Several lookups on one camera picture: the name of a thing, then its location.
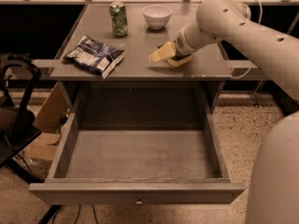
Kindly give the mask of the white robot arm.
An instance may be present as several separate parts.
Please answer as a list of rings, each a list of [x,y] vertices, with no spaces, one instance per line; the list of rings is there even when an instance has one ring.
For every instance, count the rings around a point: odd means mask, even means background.
[[[150,56],[153,63],[190,55],[225,40],[293,100],[299,99],[299,40],[251,21],[232,0],[203,0],[196,21]],[[246,224],[299,224],[299,112],[279,121],[263,139],[249,185]]]

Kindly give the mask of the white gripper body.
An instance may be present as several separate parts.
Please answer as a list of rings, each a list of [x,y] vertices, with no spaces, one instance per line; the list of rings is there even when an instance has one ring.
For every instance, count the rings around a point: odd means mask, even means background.
[[[176,34],[173,37],[173,43],[176,47],[177,52],[182,55],[190,55],[197,51],[196,48],[194,48],[188,43],[187,38],[185,36],[184,28],[181,28],[179,31],[176,32]]]

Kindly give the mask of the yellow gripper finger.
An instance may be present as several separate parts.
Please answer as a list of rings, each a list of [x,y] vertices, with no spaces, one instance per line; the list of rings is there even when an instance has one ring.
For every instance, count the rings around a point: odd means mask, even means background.
[[[151,63],[157,63],[172,58],[176,54],[176,47],[173,42],[166,42],[149,56]]]

